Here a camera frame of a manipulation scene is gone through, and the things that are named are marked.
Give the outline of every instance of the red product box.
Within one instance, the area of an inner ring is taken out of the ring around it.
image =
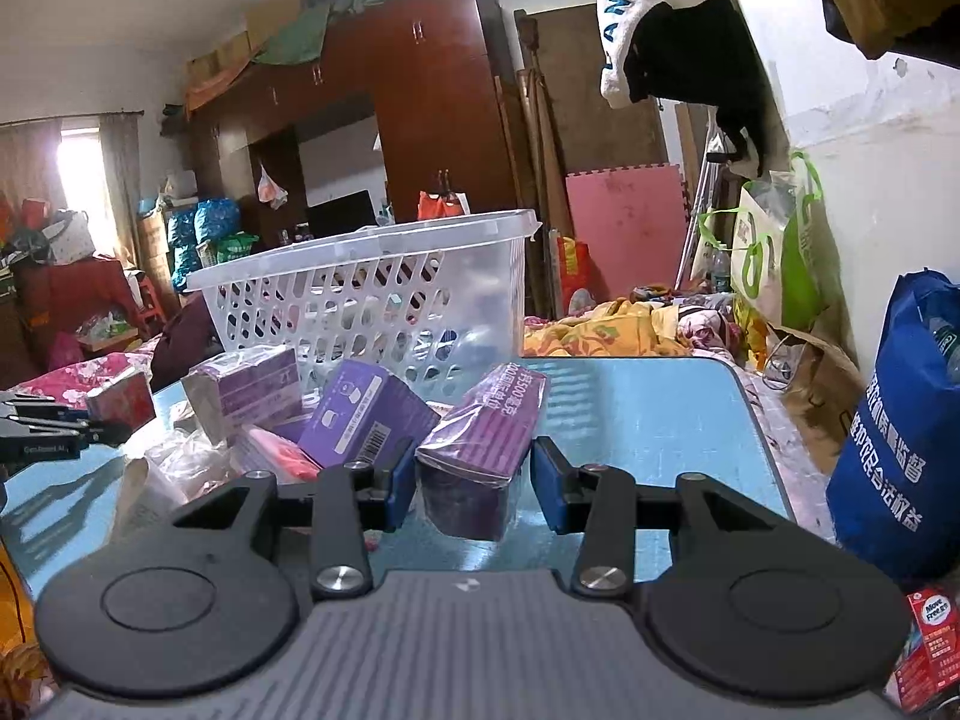
[[[937,587],[907,596],[915,627],[904,647],[894,681],[904,712],[916,712],[960,682],[960,618],[952,598]]]
[[[86,409],[92,419],[123,422],[134,432],[157,415],[147,375],[133,367],[88,392]]]

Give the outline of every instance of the orange bag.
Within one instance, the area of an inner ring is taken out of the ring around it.
[[[416,220],[424,221],[429,218],[462,217],[463,206],[456,194],[427,194],[421,192],[419,206],[416,207]]]

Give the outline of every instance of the blue gripper pad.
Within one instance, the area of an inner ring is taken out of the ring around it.
[[[560,455],[551,458],[549,446],[540,440],[530,445],[530,481],[544,512],[546,524],[554,533],[569,533],[568,505],[563,499],[563,476],[570,468]]]
[[[410,509],[410,502],[414,499],[416,492],[416,444],[411,443],[403,458],[397,463],[394,469],[394,478],[390,489],[390,497],[387,498],[385,528],[388,533],[392,533],[406,517]]]

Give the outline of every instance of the metal screw head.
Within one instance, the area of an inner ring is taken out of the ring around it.
[[[317,574],[317,584],[329,592],[350,592],[363,584],[363,574],[352,565],[331,565]]]
[[[626,574],[619,568],[608,565],[594,565],[580,575],[580,584],[588,590],[616,590],[627,581]]]

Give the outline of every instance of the textured gray surface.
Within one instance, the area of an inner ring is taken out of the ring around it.
[[[627,613],[575,600],[549,571],[397,571],[366,598],[318,605],[260,674],[169,707],[77,693],[44,720],[867,720],[874,695],[770,709],[721,697],[657,661]]]

